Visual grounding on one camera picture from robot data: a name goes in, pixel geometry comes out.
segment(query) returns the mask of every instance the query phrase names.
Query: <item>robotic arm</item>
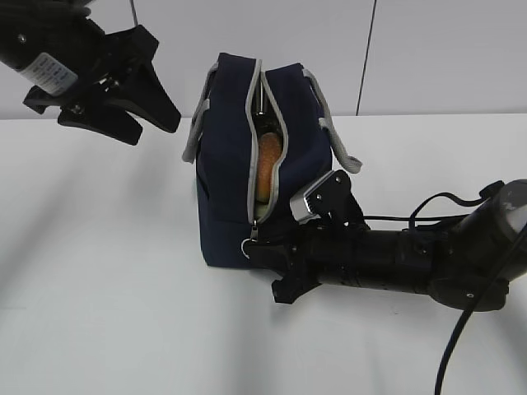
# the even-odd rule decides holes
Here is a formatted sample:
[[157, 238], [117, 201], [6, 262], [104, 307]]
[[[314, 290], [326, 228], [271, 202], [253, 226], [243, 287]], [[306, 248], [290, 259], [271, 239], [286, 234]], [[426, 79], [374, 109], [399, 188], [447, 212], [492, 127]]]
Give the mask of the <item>robotic arm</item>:
[[[431, 218], [437, 223], [425, 226], [415, 226], [416, 211], [403, 231], [371, 230], [365, 220], [375, 218], [363, 216], [350, 187], [344, 171], [328, 173], [291, 200], [303, 225], [279, 239], [244, 244], [251, 263], [282, 276], [273, 283], [278, 303], [291, 304], [322, 284], [334, 284], [429, 295], [466, 309], [527, 224], [527, 180], [490, 185], [474, 202], [440, 194], [481, 206], [469, 216]], [[526, 272], [524, 242], [476, 311], [503, 308], [510, 282]]]
[[142, 127], [128, 113], [175, 132], [180, 113], [152, 66], [159, 42], [143, 26], [106, 35], [90, 2], [0, 0], [0, 61], [35, 84], [24, 104], [131, 145]]

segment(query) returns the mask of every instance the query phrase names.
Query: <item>white wall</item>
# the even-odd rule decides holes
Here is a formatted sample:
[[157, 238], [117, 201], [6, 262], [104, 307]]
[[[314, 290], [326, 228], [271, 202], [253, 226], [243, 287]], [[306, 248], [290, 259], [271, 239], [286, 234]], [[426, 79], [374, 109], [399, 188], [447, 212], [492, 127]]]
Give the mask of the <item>white wall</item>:
[[362, 114], [524, 113], [523, 0], [379, 0]]
[[[161, 82], [184, 115], [221, 51], [266, 68], [302, 62], [334, 114], [355, 114], [373, 0], [135, 1], [161, 41]], [[129, 0], [91, 7], [108, 32], [133, 25]], [[379, 0], [361, 115], [524, 113], [526, 12], [523, 0]], [[21, 103], [29, 82], [0, 67], [0, 86], [0, 119], [40, 117]]]

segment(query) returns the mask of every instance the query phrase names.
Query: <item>white table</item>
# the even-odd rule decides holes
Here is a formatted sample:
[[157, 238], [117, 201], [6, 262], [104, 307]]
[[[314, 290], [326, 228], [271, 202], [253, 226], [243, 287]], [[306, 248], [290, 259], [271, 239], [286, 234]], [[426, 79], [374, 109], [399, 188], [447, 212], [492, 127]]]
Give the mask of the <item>white table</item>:
[[[335, 121], [365, 162], [352, 179], [368, 214], [527, 178], [527, 115]], [[187, 128], [147, 127], [128, 147], [0, 122], [0, 393], [431, 393], [457, 311], [336, 286], [276, 305], [273, 276], [206, 267]], [[505, 309], [474, 316], [444, 394], [527, 393], [526, 296], [527, 277]]]

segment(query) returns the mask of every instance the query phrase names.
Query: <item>screw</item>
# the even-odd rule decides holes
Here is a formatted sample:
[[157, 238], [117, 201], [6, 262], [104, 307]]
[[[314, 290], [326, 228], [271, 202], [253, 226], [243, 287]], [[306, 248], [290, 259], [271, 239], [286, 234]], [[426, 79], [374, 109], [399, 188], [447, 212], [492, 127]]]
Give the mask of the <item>screw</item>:
[[76, 115], [80, 115], [84, 112], [84, 109], [81, 107], [81, 105], [74, 105], [72, 108], [72, 113]]
[[418, 244], [414, 248], [415, 248], [416, 252], [420, 253], [421, 255], [426, 255], [428, 253], [427, 247], [425, 247], [422, 244]]

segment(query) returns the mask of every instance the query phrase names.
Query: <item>black cable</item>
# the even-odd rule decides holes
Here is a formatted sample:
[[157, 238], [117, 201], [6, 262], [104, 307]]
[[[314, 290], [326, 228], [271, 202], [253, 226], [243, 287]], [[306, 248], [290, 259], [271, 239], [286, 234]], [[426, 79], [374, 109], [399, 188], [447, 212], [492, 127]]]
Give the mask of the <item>black cable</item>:
[[130, 0], [130, 7], [132, 8], [133, 24], [139, 26], [138, 11], [135, 8], [135, 0]]
[[421, 210], [435, 198], [449, 198], [452, 202], [462, 207], [476, 207], [482, 203], [485, 203], [488, 200], [488, 197], [481, 197], [478, 200], [463, 200], [462, 198], [455, 196], [453, 193], [448, 193], [448, 192], [438, 193], [437, 195], [429, 197], [427, 200], [421, 203], [421, 205], [419, 205], [419, 207], [416, 208], [416, 210], [412, 213], [408, 221], [410, 231], [415, 231], [415, 223], [417, 221], [417, 214], [419, 214], [419, 212], [421, 212]]
[[[462, 216], [427, 216], [414, 218], [416, 222], [438, 222], [444, 220], [462, 220], [466, 215]], [[409, 222], [412, 218], [405, 216], [365, 216], [366, 221], [393, 221], [393, 222]]]
[[488, 281], [485, 284], [485, 286], [470, 301], [469, 305], [466, 307], [464, 312], [459, 317], [459, 320], [457, 324], [455, 325], [454, 331], [452, 332], [452, 335], [450, 336], [450, 340], [445, 348], [443, 357], [441, 358], [441, 364], [439, 366], [439, 370], [437, 371], [436, 389], [434, 391], [434, 395], [441, 395], [443, 381], [445, 380], [446, 367], [448, 366], [452, 353], [454, 352], [455, 345], [457, 344], [465, 325], [469, 321], [475, 309], [478, 307], [479, 302], [481, 302], [485, 294], [491, 288], [492, 284], [494, 284], [494, 281], [496, 281], [497, 278], [499, 278], [503, 269], [507, 266], [507, 264], [509, 264], [509, 261], [514, 257], [514, 255], [520, 249], [522, 244], [525, 243], [526, 241], [527, 241], [527, 225], [520, 232], [515, 242], [511, 246], [509, 246], [509, 248], [503, 253], [501, 259], [498, 261], [497, 265], [494, 267], [494, 269], [490, 273], [488, 277]]

